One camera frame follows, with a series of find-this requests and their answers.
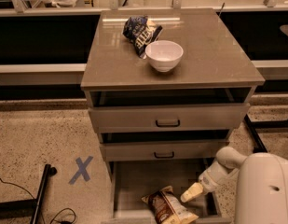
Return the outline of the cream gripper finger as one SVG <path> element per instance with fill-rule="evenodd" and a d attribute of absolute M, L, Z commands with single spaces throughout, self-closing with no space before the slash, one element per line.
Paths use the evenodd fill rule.
<path fill-rule="evenodd" d="M 188 190 L 181 195 L 181 201 L 187 203 L 203 193 L 203 186 L 199 182 L 195 182 Z"/>

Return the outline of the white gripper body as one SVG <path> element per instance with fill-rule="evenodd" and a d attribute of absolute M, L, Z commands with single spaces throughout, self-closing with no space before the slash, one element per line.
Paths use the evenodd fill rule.
<path fill-rule="evenodd" d="M 230 174 L 230 170 L 214 161 L 200 176 L 199 183 L 203 187 L 204 193 L 213 192 Z"/>

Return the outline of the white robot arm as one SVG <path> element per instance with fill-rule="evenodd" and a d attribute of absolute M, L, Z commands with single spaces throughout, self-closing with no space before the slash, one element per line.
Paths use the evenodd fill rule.
<path fill-rule="evenodd" d="M 233 147 L 221 148 L 181 201 L 215 191 L 234 173 L 235 224 L 288 224 L 288 160 L 270 153 L 245 156 Z"/>

